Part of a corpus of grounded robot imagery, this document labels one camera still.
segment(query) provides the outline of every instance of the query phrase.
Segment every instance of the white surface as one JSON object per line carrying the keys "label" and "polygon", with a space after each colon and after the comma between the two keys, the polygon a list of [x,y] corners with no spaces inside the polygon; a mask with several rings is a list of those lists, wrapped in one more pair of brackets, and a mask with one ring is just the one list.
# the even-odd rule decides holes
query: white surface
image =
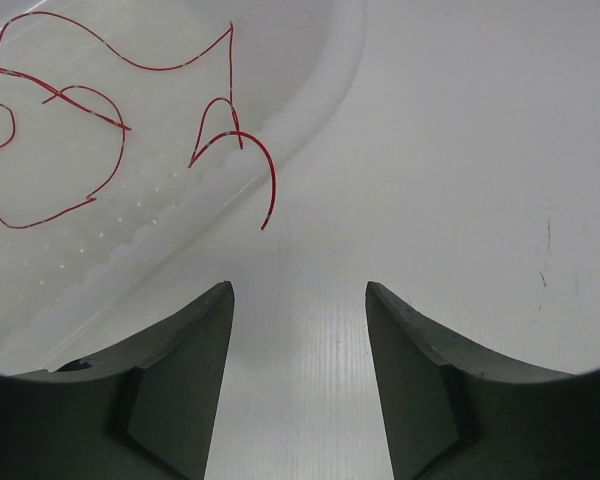
{"label": "white surface", "polygon": [[[20,4],[18,13],[31,6],[28,0]],[[125,55],[152,66],[184,62],[233,21],[241,128],[263,141],[281,166],[318,133],[348,91],[362,52],[364,5],[365,0],[159,5],[50,0],[37,9],[82,22]],[[0,4],[0,16],[11,8]],[[0,28],[14,13],[0,18]],[[229,95],[228,37],[181,71],[140,72],[74,25],[40,18],[10,27],[0,66],[40,76],[57,88],[81,83],[102,90],[134,130],[127,136],[120,174],[97,195],[98,202],[31,230],[14,232],[0,224],[4,373],[44,365],[268,173],[262,152],[249,141],[238,151],[233,138],[214,146],[191,171],[186,168],[205,106]],[[0,100],[14,108],[18,123],[14,143],[0,151],[0,211],[13,223],[27,224],[77,204],[106,178],[119,149],[115,128],[87,118],[95,125],[89,129],[84,118],[82,124],[74,120],[75,108],[58,100],[41,106],[47,96],[30,82],[0,75]],[[77,92],[75,98],[93,105],[92,94]],[[111,110],[102,110],[102,103],[92,108]],[[201,145],[233,129],[226,105],[224,116],[220,113],[220,107],[211,111]],[[254,224],[265,213],[266,204]]]}
{"label": "white surface", "polygon": [[600,366],[600,1],[372,0],[369,17],[271,230],[253,224],[263,188],[75,345],[233,282],[207,480],[392,478],[368,280],[516,358]]}

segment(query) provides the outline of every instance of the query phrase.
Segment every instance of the white table surface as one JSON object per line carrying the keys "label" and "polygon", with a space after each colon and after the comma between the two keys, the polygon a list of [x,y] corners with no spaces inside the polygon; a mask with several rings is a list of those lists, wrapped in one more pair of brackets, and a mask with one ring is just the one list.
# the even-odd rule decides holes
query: white table surface
{"label": "white table surface", "polygon": [[281,172],[262,233],[268,194],[71,352],[232,281],[208,480],[392,478],[369,280],[507,355],[599,367],[600,1],[370,0],[355,84]]}

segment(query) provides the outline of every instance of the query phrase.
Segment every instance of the curved red wire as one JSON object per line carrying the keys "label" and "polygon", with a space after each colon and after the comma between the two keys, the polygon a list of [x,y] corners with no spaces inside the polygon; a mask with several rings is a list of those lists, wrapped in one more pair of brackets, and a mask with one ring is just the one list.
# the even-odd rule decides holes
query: curved red wire
{"label": "curved red wire", "polygon": [[120,59],[122,59],[123,61],[125,61],[129,65],[133,65],[134,67],[140,68],[142,70],[148,70],[148,71],[151,71],[151,72],[169,72],[169,71],[178,70],[180,68],[187,67],[187,66],[191,65],[193,62],[195,62],[196,60],[199,60],[204,55],[206,55],[207,53],[209,53],[209,51],[211,51],[213,49],[213,47],[215,47],[218,43],[220,43],[227,35],[233,36],[233,24],[231,24],[229,30],[227,30],[220,38],[218,38],[215,42],[213,42],[210,47],[208,47],[206,50],[204,50],[202,53],[199,53],[195,57],[187,60],[186,62],[178,64],[178,65],[175,65],[175,66],[171,66],[171,67],[147,67],[146,65],[142,65],[142,64],[139,64],[137,62],[134,62],[133,60],[130,60],[129,58],[127,58],[124,55],[122,55],[115,48],[113,48],[111,46],[111,44],[109,44],[104,38],[102,38],[96,32],[94,32],[93,30],[91,30],[89,27],[86,27],[85,25],[81,24],[80,22],[77,22],[77,21],[75,21],[75,20],[73,20],[73,19],[71,19],[69,17],[65,17],[64,15],[60,15],[58,13],[46,12],[46,11],[37,11],[37,12],[23,13],[23,14],[15,16],[11,20],[9,20],[2,27],[2,29],[0,30],[0,43],[2,43],[2,38],[4,37],[5,32],[7,31],[7,29],[9,28],[9,26],[11,24],[15,23],[16,21],[18,21],[18,20],[20,20],[22,18],[33,17],[33,16],[37,16],[37,15],[57,18],[57,19],[60,19],[60,20],[64,20],[65,22],[69,22],[72,25],[75,25],[76,27],[84,30],[85,32],[89,33],[91,36],[95,37],[102,44],[104,44],[111,52],[113,52],[116,56],[118,56]]}
{"label": "curved red wire", "polygon": [[[214,99],[213,101],[211,101],[209,103],[209,105],[207,105],[207,108],[204,111],[203,117],[202,117],[202,121],[200,123],[200,129],[198,132],[198,138],[196,140],[196,145],[194,148],[194,152],[192,154],[191,157],[191,162],[189,164],[189,168],[191,168],[193,166],[193,164],[211,147],[211,145],[213,145],[214,143],[216,143],[217,141],[219,141],[221,138],[227,137],[227,136],[236,136],[238,137],[238,143],[241,149],[244,148],[244,142],[243,142],[243,137],[247,138],[249,140],[251,140],[252,142],[256,143],[256,145],[258,145],[258,147],[262,150],[262,152],[265,154],[267,161],[269,163],[269,168],[271,171],[271,179],[272,179],[272,192],[271,192],[271,203],[269,206],[269,211],[267,214],[267,217],[262,225],[262,229],[264,230],[267,226],[267,224],[269,223],[269,220],[271,218],[271,215],[273,213],[273,208],[275,205],[275,199],[276,199],[276,171],[275,171],[275,166],[273,163],[273,159],[271,158],[271,155],[269,153],[269,151],[267,150],[267,148],[264,146],[264,144],[262,142],[260,142],[260,140],[258,140],[256,137],[254,137],[251,134],[242,132],[240,130],[240,121],[239,121],[239,117],[238,117],[238,113],[234,107],[234,102],[233,102],[233,70],[234,70],[234,66],[233,66],[233,43],[234,43],[234,33],[235,33],[235,29],[234,29],[234,24],[233,22],[230,22],[230,26],[229,29],[222,34],[215,42],[213,42],[208,48],[206,48],[204,51],[202,51],[201,53],[199,53],[198,55],[194,56],[193,58],[187,60],[186,62],[179,64],[179,65],[175,65],[175,66],[170,66],[170,67],[149,67],[146,65],[142,65],[139,64],[131,59],[129,59],[128,57],[125,57],[124,55],[122,55],[120,52],[118,52],[113,46],[111,46],[106,40],[104,40],[100,35],[98,35],[97,33],[95,33],[93,30],[91,30],[90,28],[86,27],[85,25],[71,19],[68,17],[65,17],[63,15],[57,14],[57,13],[53,13],[53,12],[46,12],[46,11],[36,11],[36,12],[28,12],[28,13],[24,13],[21,15],[17,15],[16,17],[13,17],[11,20],[9,20],[0,30],[0,44],[3,41],[4,35],[7,31],[7,29],[9,28],[9,26],[11,24],[13,24],[14,22],[23,19],[25,17],[29,17],[29,16],[48,16],[48,17],[53,17],[53,18],[57,18],[66,22],[71,23],[72,25],[77,26],[78,28],[84,30],[85,32],[87,32],[88,34],[90,34],[91,36],[95,37],[97,40],[99,40],[102,44],[104,44],[107,49],[109,49],[112,53],[114,53],[117,57],[119,57],[121,60],[123,60],[124,62],[142,69],[142,70],[147,70],[147,71],[152,71],[152,72],[168,72],[168,71],[173,71],[173,70],[178,70],[181,68],[185,68],[189,65],[191,65],[192,63],[194,63],[196,60],[202,58],[204,55],[206,55],[207,53],[209,53],[216,45],[218,45],[224,38],[226,38],[227,36],[229,36],[229,98],[224,98],[224,97],[218,97],[216,99]],[[120,164],[122,162],[122,157],[124,154],[124,147],[125,147],[125,142],[126,142],[126,132],[127,131],[131,131],[131,128],[128,127],[125,123],[124,120],[122,118],[122,115],[120,113],[120,110],[118,109],[118,107],[116,106],[116,104],[106,95],[102,94],[101,92],[90,88],[90,87],[86,87],[86,86],[82,86],[82,85],[72,85],[70,87],[65,87],[62,90],[58,90],[55,87],[49,85],[48,83],[32,76],[29,75],[27,73],[24,72],[19,72],[19,71],[15,71],[15,70],[9,70],[6,68],[2,68],[0,67],[0,74],[3,75],[8,75],[8,76],[13,76],[13,77],[19,77],[19,78],[24,78],[26,80],[29,80],[31,82],[34,82],[35,84],[39,85],[40,87],[44,88],[45,90],[49,91],[52,96],[48,99],[46,99],[45,101],[43,101],[43,104],[48,103],[49,101],[55,99],[55,98],[61,98],[63,101],[68,102],[69,104],[73,105],[74,107],[87,112],[89,114],[95,115],[96,117],[106,121],[107,123],[110,123],[116,127],[121,128],[122,130],[122,143],[121,143],[121,148],[120,148],[120,154],[118,156],[118,161],[116,162],[116,165],[112,171],[112,173],[109,175],[109,177],[97,188],[95,189],[93,192],[91,192],[88,196],[86,201],[81,202],[78,205],[75,205],[71,208],[68,208],[66,210],[63,210],[62,212],[49,217],[47,219],[41,220],[39,222],[35,222],[29,225],[24,225],[24,226],[14,226],[9,224],[8,222],[6,222],[1,216],[0,216],[0,222],[7,226],[8,228],[12,228],[12,229],[25,229],[25,228],[31,228],[37,225],[41,225],[43,223],[47,223],[51,220],[54,220],[56,218],[59,218],[69,212],[72,212],[74,210],[77,210],[78,208],[81,208],[89,203],[92,203],[96,200],[96,198],[94,197],[95,194],[97,194],[98,192],[100,192],[103,188],[105,188],[114,178],[114,176],[116,175],[116,173],[118,172],[119,168],[120,168]],[[87,107],[85,107],[84,105],[76,102],[75,100],[71,99],[70,97],[65,95],[65,92],[73,89],[73,88],[80,88],[80,89],[84,89],[84,90],[88,90],[92,93],[95,93],[97,95],[99,95],[100,97],[104,98],[107,102],[109,102],[110,105],[112,105],[112,107],[115,109],[116,114],[118,115],[118,121],[111,119],[105,115],[102,115],[98,112],[95,112]],[[204,131],[204,124],[206,121],[206,117],[207,114],[209,113],[211,107],[217,103],[217,102],[225,102],[229,105],[229,107],[231,108],[231,115],[233,118],[233,122],[234,122],[234,126],[235,126],[235,130],[234,131],[229,131],[229,132],[224,132],[221,133],[219,135],[216,135],[211,141],[209,141],[200,151],[198,151],[198,148],[200,146],[200,142],[202,139],[202,134]],[[13,121],[13,131],[12,131],[12,135],[10,137],[9,140],[7,140],[6,143],[1,144],[0,148],[6,146],[9,142],[11,142],[11,140],[13,140],[13,136],[15,135],[15,118],[13,117],[13,113],[10,111],[10,113],[12,114],[12,121]]]}
{"label": "curved red wire", "polygon": [[269,220],[271,220],[271,216],[273,215],[273,209],[274,209],[275,203],[276,203],[277,179],[276,179],[276,167],[273,163],[273,158],[271,157],[271,154],[269,153],[269,150],[267,149],[267,147],[265,147],[264,144],[260,140],[258,140],[256,137],[254,137],[250,133],[246,133],[246,132],[230,131],[230,132],[219,133],[218,135],[213,137],[204,147],[202,147],[202,149],[198,153],[194,154],[191,157],[191,162],[189,163],[189,168],[193,167],[193,164],[204,154],[204,152],[206,152],[211,147],[211,145],[213,145],[214,143],[216,143],[217,141],[219,141],[225,137],[230,137],[230,136],[244,137],[248,140],[251,140],[253,143],[255,143],[260,148],[260,150],[262,150],[262,153],[264,153],[264,156],[267,158],[267,162],[269,163],[269,171],[271,173],[271,202],[269,203],[269,211],[267,212],[267,217],[265,218],[264,223],[260,227],[260,230],[264,230],[265,228],[267,228],[267,225],[269,224]]}
{"label": "curved red wire", "polygon": [[0,104],[0,106],[6,109],[9,112],[9,115],[11,116],[11,135],[9,136],[9,138],[7,138],[4,142],[0,144],[1,149],[9,145],[13,141],[13,138],[16,136],[16,117],[13,114],[13,110],[11,110],[9,107],[2,103]]}
{"label": "curved red wire", "polygon": [[[64,95],[64,92],[66,92],[67,90],[71,90],[74,88],[79,88],[82,90],[87,90],[89,92],[93,92],[96,95],[99,95],[100,97],[102,97],[103,99],[105,99],[107,102],[109,102],[109,104],[114,108],[114,110],[116,111],[116,114],[118,115],[118,120],[120,122],[120,125],[124,125],[124,119],[122,118],[122,114],[120,113],[120,109],[118,108],[118,106],[109,98],[107,97],[105,94],[99,92],[98,90],[91,88],[91,87],[86,87],[84,85],[71,85],[69,87],[65,87],[62,90],[60,90],[59,92],[61,92]],[[43,102],[43,104],[46,104],[47,102],[53,100],[54,98],[59,97],[59,95],[53,95],[52,97],[48,98],[47,100],[45,100]],[[116,162],[116,165],[113,169],[113,172],[109,175],[109,177],[100,185],[98,186],[98,188],[96,188],[93,192],[91,192],[89,195],[87,195],[86,200],[72,206],[69,208],[66,208],[64,210],[62,210],[61,212],[56,213],[55,215],[52,215],[50,217],[47,217],[43,220],[39,220],[37,222],[33,222],[33,223],[29,223],[26,225],[14,225],[11,224],[9,222],[7,222],[5,220],[5,218],[0,215],[0,223],[2,223],[2,225],[4,225],[7,228],[10,228],[12,230],[25,230],[28,228],[33,228],[33,227],[37,227],[39,225],[43,225],[45,223],[51,222],[52,220],[56,220],[68,213],[71,213],[75,210],[78,210],[79,208],[85,207],[93,202],[95,202],[97,200],[96,197],[94,197],[94,195],[98,192],[100,192],[103,188],[105,188],[110,182],[111,180],[113,180],[113,177],[116,175],[116,173],[118,172],[119,168],[120,168],[120,164],[122,162],[122,157],[124,155],[124,147],[125,147],[125,142],[126,142],[126,130],[125,129],[121,129],[122,132],[122,141],[121,141],[121,145],[120,145],[120,154],[118,155],[118,161]]]}
{"label": "curved red wire", "polygon": [[[78,88],[81,90],[87,90],[89,92],[95,93],[96,95],[99,95],[101,98],[105,99],[109,105],[111,105],[113,107],[113,109],[116,111],[116,115],[118,116],[118,119],[120,121],[120,123],[122,125],[124,125],[124,120],[122,118],[122,113],[120,113],[120,109],[118,108],[118,106],[113,102],[113,100],[111,100],[108,96],[106,96],[104,93],[99,92],[98,90],[91,88],[91,87],[86,87],[84,85],[71,85],[69,87],[65,87],[62,90],[60,90],[62,93],[66,92],[67,90],[71,90],[74,88]],[[51,100],[57,98],[57,95],[53,95],[49,98],[47,98],[44,102],[42,102],[43,105],[47,104],[48,102],[50,102]],[[113,169],[113,171],[111,172],[111,174],[109,175],[109,177],[102,182],[102,184],[100,186],[98,186],[98,188],[96,188],[93,192],[91,192],[89,195],[87,195],[87,198],[93,197],[96,193],[100,192],[103,188],[105,188],[110,182],[111,180],[113,180],[113,177],[115,177],[116,173],[118,173],[118,170],[120,169],[120,165],[122,163],[122,157],[124,155],[124,147],[127,141],[127,132],[123,129],[122,130],[122,141],[120,142],[120,153],[118,155],[118,160],[116,162],[116,165]]]}
{"label": "curved red wire", "polygon": [[[236,127],[236,130],[240,131],[240,120],[238,119],[238,114],[236,113],[236,109],[231,104],[231,100],[228,100],[224,97],[214,98],[211,101],[211,103],[209,103],[209,105],[207,105],[207,108],[205,108],[204,113],[202,114],[202,121],[200,122],[200,129],[198,130],[198,138],[196,140],[196,146],[193,148],[193,156],[194,157],[196,156],[196,153],[198,152],[198,147],[200,147],[200,142],[202,141],[202,133],[204,131],[204,123],[207,120],[207,114],[211,110],[211,107],[213,107],[213,105],[218,102],[225,102],[229,105],[229,108],[231,108],[231,116],[233,117],[233,124]],[[242,137],[238,137],[238,142],[240,143],[240,149],[242,150],[244,148],[244,142],[242,141]]]}
{"label": "curved red wire", "polygon": [[91,109],[85,107],[84,105],[76,102],[75,100],[71,99],[70,97],[67,97],[64,93],[62,93],[57,88],[49,85],[46,82],[43,82],[42,80],[40,80],[39,78],[34,77],[33,75],[29,75],[28,73],[24,73],[24,72],[19,72],[17,70],[9,70],[7,68],[2,68],[2,67],[0,67],[0,74],[7,75],[7,76],[10,76],[10,77],[24,78],[26,80],[29,80],[29,81],[35,83],[36,85],[41,86],[42,88],[44,88],[45,90],[49,91],[50,93],[53,93],[54,95],[60,97],[65,102],[73,105],[74,107],[79,108],[83,112],[87,112],[87,113],[90,113],[91,115],[95,115],[96,117],[101,118],[105,122],[110,123],[111,125],[114,125],[116,127],[122,128],[123,130],[131,131],[131,128],[128,127],[127,125],[122,125],[119,122],[116,122],[115,120],[113,120],[113,119],[111,119],[111,118],[109,118],[109,117],[107,117],[105,115],[101,115],[101,114],[99,114],[97,112],[94,112],[93,110],[91,110]]}

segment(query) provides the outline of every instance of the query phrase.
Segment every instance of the translucent plastic tray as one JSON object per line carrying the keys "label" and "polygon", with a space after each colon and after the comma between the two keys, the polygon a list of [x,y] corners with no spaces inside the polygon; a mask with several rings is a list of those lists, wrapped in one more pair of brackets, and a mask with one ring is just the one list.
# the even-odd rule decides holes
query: translucent plastic tray
{"label": "translucent plastic tray", "polygon": [[[78,21],[121,55],[152,67],[181,65],[231,25],[233,33],[191,65],[155,72],[130,65],[56,17],[26,16],[4,31],[0,143],[12,131],[11,112],[16,132],[0,149],[0,218],[22,227],[80,206],[31,228],[0,221],[4,373],[44,363],[269,174],[259,147],[245,137],[241,150],[235,136],[218,140],[187,168],[211,100],[233,97],[240,131],[259,139],[279,167],[348,91],[365,26],[364,0],[0,0],[0,32],[10,18],[31,11]],[[43,104],[50,92],[9,75],[14,71],[56,89],[96,89],[119,107],[131,131],[111,123],[120,119],[101,95],[65,92],[87,111],[57,96]],[[236,131],[227,103],[209,110],[201,147]],[[263,205],[254,228],[266,213]],[[37,359],[19,355],[24,348]]]}

